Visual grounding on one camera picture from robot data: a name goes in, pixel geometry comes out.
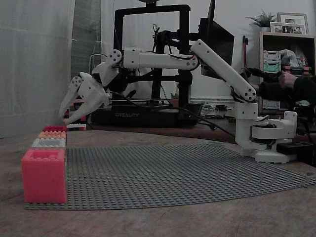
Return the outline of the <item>person's hand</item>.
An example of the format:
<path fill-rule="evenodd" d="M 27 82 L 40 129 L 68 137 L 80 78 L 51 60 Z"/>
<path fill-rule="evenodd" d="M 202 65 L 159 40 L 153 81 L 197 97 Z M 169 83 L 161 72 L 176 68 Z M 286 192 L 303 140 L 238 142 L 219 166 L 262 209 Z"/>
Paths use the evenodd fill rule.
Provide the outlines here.
<path fill-rule="evenodd" d="M 282 72 L 278 77 L 279 85 L 284 90 L 294 91 L 294 84 L 298 77 L 288 72 Z"/>

